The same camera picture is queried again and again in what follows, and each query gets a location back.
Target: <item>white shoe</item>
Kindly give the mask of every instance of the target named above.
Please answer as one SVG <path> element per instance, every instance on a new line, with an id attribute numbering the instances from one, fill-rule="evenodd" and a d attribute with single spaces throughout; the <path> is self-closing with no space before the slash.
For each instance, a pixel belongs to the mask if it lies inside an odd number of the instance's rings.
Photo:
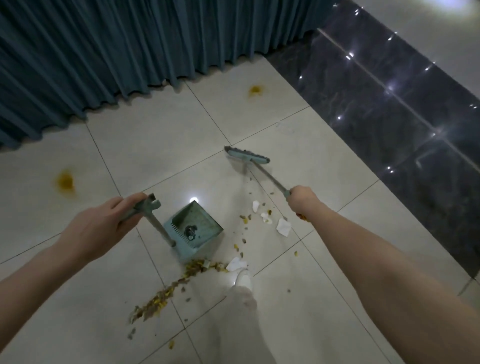
<path id="1" fill-rule="evenodd" d="M 238 273 L 234 286 L 245 287 L 248 288 L 251 292 L 253 292 L 252 276 L 250 275 L 250 271 L 247 268 L 242 269 Z"/>

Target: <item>left hand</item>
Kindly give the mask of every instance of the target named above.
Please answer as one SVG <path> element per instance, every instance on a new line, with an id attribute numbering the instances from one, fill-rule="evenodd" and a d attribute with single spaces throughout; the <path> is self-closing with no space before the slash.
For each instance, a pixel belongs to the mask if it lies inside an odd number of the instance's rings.
<path id="1" fill-rule="evenodd" d="M 80 212 L 52 248 L 75 264 L 87 265 L 108 252 L 138 224 L 142 214 L 120 221 L 136 203 L 146 198 L 142 192 L 126 198 L 118 196 Z"/>

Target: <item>leg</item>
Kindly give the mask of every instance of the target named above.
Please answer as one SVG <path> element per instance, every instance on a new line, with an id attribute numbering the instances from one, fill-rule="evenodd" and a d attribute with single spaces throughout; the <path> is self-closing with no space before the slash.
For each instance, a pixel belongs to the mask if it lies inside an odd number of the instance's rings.
<path id="1" fill-rule="evenodd" d="M 275 364 L 262 336 L 257 302 L 249 286 L 250 276 L 245 269 L 239 273 L 225 299 L 226 311 L 220 328 L 222 364 Z"/>

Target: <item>curtain fold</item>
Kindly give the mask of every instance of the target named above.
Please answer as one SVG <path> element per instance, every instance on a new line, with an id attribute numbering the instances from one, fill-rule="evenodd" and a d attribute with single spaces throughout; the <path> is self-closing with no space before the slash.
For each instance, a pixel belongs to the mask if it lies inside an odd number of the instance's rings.
<path id="1" fill-rule="evenodd" d="M 331 0 L 0 0 L 0 145 L 322 25 Z"/>

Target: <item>orange stain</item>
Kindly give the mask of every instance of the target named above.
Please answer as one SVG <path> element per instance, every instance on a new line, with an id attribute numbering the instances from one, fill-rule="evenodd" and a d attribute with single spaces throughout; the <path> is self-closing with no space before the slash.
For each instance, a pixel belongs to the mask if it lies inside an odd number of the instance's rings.
<path id="1" fill-rule="evenodd" d="M 261 85 L 253 85 L 248 91 L 248 97 L 261 96 L 264 93 L 264 87 Z"/>
<path id="2" fill-rule="evenodd" d="M 63 170 L 56 179 L 56 186 L 63 193 L 75 193 L 72 173 L 69 170 Z"/>

